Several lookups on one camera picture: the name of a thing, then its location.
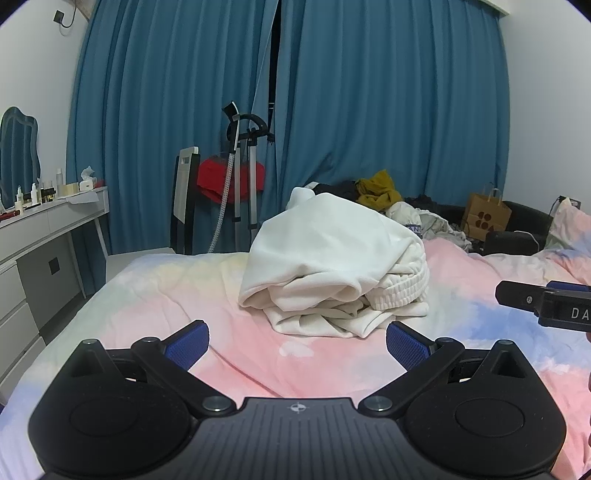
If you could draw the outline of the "white zip sweatshirt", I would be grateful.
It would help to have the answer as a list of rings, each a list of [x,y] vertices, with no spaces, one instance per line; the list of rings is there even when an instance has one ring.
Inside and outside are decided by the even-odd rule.
[[[280,334],[365,339],[427,316],[429,281],[424,243],[406,226],[297,187],[253,240],[238,301]]]

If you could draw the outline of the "grey white crumpled clothes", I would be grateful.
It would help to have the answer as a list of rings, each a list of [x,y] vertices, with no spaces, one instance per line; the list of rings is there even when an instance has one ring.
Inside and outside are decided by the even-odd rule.
[[[406,202],[394,203],[385,215],[406,226],[423,240],[448,240],[464,251],[469,251],[472,242],[466,234],[451,226],[448,220],[429,210],[415,208]]]

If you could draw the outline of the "pastel pillow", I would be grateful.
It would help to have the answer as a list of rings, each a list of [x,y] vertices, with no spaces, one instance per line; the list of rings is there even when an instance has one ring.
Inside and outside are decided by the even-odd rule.
[[[590,256],[590,215],[566,197],[557,206],[550,225],[546,250],[564,250],[569,256]]]

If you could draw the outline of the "black sofa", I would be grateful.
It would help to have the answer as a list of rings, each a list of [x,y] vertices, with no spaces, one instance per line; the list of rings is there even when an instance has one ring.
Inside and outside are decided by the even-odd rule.
[[[487,235],[485,241],[472,240],[469,253],[482,256],[509,254],[530,256],[540,252],[546,245],[553,218],[535,208],[507,201],[512,211],[504,231]]]

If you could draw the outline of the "brown paper shopping bag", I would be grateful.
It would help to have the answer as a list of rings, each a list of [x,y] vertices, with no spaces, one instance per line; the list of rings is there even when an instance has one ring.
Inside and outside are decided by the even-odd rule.
[[[489,233],[506,229],[511,214],[502,191],[492,187],[488,193],[470,194],[461,228],[468,238],[485,241]]]

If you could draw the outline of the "black and white chair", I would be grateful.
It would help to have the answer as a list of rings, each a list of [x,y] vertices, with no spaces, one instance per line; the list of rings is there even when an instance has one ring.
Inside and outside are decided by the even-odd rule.
[[[193,254],[199,163],[200,155],[197,146],[181,149],[176,157],[170,217],[170,247],[177,254]]]

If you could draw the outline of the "mustard yellow garment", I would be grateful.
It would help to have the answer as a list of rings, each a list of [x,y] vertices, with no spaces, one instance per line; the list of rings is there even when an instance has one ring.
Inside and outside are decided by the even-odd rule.
[[[394,186],[394,180],[386,170],[381,170],[369,179],[356,182],[356,192],[360,204],[378,212],[386,212],[394,204],[403,200]]]

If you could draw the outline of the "white dressing table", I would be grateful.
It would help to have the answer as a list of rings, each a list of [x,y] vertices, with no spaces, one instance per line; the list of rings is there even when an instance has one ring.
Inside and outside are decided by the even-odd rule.
[[[1,223],[1,403],[45,348],[43,327],[85,296],[72,232],[109,212],[105,187],[33,207]]]

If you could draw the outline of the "black garment on pile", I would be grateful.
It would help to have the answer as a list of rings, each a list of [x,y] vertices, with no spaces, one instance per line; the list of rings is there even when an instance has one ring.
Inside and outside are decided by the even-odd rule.
[[[324,184],[318,182],[311,182],[307,185],[315,194],[329,193],[339,198],[356,202],[360,198],[358,188],[356,188],[355,180],[345,180],[337,184]]]

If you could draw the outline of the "red garment on stand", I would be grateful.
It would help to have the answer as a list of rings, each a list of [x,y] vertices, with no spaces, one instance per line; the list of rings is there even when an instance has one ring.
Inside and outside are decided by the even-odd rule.
[[[199,192],[214,203],[220,204],[226,177],[228,160],[224,157],[211,156],[201,161],[197,173]],[[249,163],[242,163],[240,171],[240,200],[249,199]]]

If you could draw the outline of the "wavy blue framed mirror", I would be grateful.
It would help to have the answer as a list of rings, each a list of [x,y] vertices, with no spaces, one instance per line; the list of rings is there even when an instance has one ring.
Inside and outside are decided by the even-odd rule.
[[[1,201],[14,205],[17,189],[31,191],[41,177],[37,152],[38,123],[18,107],[9,107],[1,119]]]

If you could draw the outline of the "garment steamer stand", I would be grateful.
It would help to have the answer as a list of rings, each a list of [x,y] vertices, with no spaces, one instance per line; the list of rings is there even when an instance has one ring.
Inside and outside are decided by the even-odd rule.
[[[242,224],[242,180],[246,180],[246,200],[249,206],[249,243],[256,239],[259,231],[259,205],[257,205],[257,146],[260,139],[274,142],[274,134],[270,131],[269,124],[252,113],[240,113],[238,105],[230,102],[222,108],[228,117],[229,125],[226,137],[230,143],[228,162],[221,195],[221,209],[219,209],[217,222],[211,239],[211,245],[207,252],[213,253],[219,236],[229,198],[233,198],[232,222],[235,228],[235,249],[239,247],[240,225]]]

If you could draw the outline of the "blue curtain right panel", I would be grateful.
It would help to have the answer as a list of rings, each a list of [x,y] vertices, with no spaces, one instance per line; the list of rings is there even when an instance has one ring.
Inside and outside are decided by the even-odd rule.
[[[504,186],[509,106],[481,1],[285,1],[263,216],[294,187],[381,170],[406,197],[464,205]]]

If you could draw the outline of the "blue curtain panel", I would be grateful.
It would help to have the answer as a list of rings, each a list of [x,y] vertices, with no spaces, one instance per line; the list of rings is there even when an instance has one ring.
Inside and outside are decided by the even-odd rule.
[[[464,205],[504,186],[509,106],[481,1],[285,1],[263,216],[294,187],[381,170],[406,197]]]
[[[263,107],[273,1],[99,1],[82,43],[66,171],[108,189],[116,253],[169,240],[175,158],[221,152],[222,109]]]

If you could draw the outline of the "blue curtain left panel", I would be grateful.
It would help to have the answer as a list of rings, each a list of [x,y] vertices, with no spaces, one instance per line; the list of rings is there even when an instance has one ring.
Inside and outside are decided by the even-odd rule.
[[[99,1],[82,43],[66,171],[108,189],[116,253],[169,240],[175,158],[221,152],[222,109],[263,107],[273,1]]]

